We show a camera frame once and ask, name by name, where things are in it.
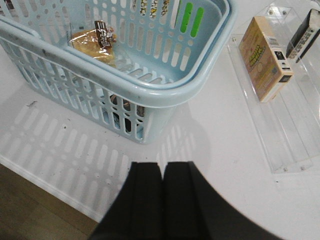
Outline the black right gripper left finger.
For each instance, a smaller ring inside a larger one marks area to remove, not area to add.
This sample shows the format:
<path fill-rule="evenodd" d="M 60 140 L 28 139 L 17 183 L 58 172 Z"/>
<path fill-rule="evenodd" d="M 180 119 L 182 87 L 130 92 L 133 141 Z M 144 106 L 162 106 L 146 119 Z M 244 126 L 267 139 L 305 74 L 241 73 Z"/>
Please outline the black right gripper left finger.
<path fill-rule="evenodd" d="M 160 240 L 163 216 L 162 175 L 156 162 L 133 162 L 111 207 L 91 240 Z"/>

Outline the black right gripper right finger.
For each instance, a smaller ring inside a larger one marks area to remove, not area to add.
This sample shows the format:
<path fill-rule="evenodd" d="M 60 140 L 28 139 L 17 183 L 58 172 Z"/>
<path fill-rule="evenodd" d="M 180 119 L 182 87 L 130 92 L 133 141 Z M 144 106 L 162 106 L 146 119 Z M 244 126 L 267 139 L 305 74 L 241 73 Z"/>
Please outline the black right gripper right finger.
<path fill-rule="evenodd" d="M 229 204 L 192 161 L 169 162 L 164 171 L 166 240 L 277 240 Z"/>

